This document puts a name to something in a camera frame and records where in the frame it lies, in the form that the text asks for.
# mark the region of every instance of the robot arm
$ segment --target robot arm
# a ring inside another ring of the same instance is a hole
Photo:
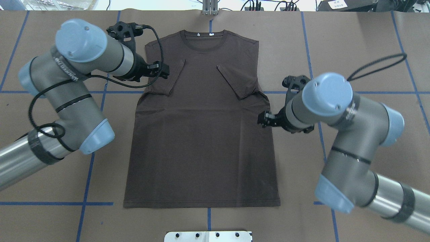
[[[135,52],[134,36],[141,35],[144,28],[152,27],[118,22],[107,30],[115,40],[84,20],[68,20],[57,32],[51,50],[20,70],[21,85],[34,96],[43,94],[59,119],[54,126],[42,125],[0,149],[0,190],[73,151],[90,154],[114,139],[109,122],[83,81],[96,69],[122,81],[139,81],[142,76],[167,78],[168,65],[149,65]]]
[[[324,122],[339,130],[316,186],[316,197],[332,209],[350,213],[355,205],[383,218],[430,234],[430,196],[369,170],[379,145],[402,134],[402,115],[352,91],[345,78],[325,73],[313,80],[288,77],[286,105],[277,115],[264,112],[258,123],[294,132]]]

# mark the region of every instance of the white bracket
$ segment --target white bracket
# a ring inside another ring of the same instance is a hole
[[[164,242],[252,242],[251,231],[168,232]]]
[[[203,15],[218,15],[218,0],[202,0]]]

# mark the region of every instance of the shirt neckline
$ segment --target shirt neckline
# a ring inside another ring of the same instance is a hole
[[[186,39],[186,35],[197,36],[198,34],[200,36],[204,37],[204,38],[209,38],[209,37],[213,37],[213,36],[215,36],[215,37],[216,36],[218,36],[218,37],[222,36],[222,40],[217,45],[215,45],[215,46],[213,46],[211,48],[204,48],[204,49],[196,48],[195,46],[193,46],[193,45],[190,44],[189,40]],[[208,51],[213,51],[213,50],[217,50],[217,49],[221,48],[224,45],[224,43],[225,43],[225,41],[227,39],[228,31],[227,30],[223,30],[221,32],[213,32],[213,33],[210,33],[210,34],[213,34],[213,35],[209,35],[209,33],[189,32],[189,31],[186,31],[186,30],[180,31],[180,36],[181,36],[182,42],[188,48],[190,48],[192,50],[195,50],[195,51],[199,51],[199,52],[208,52]]]

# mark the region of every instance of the paper label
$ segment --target paper label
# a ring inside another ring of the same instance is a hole
[[[348,7],[344,0],[334,0],[328,3],[332,9],[342,9]]]

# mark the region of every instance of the blue joint cap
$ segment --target blue joint cap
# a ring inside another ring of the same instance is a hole
[[[93,153],[101,147],[109,144],[115,138],[115,133],[112,130],[108,119],[105,118],[84,140],[79,147],[84,155]]]
[[[309,111],[323,117],[343,113],[352,101],[351,84],[340,74],[324,73],[304,86],[303,104]]]
[[[381,143],[381,146],[390,146],[397,141],[403,130],[405,129],[405,120],[403,116],[396,110],[384,105],[388,114],[388,133],[385,140]]]
[[[29,61],[27,64],[25,64],[21,70],[18,72],[18,79],[21,86],[28,91],[31,95],[35,96],[39,93],[39,91],[36,89],[36,87],[33,84],[33,80],[31,79],[30,75],[30,67],[31,63],[33,61]]]
[[[319,175],[315,196],[325,205],[336,211],[349,214],[354,204],[325,176]]]
[[[103,54],[108,38],[99,27],[82,19],[70,19],[57,31],[55,45],[68,60],[90,62]]]

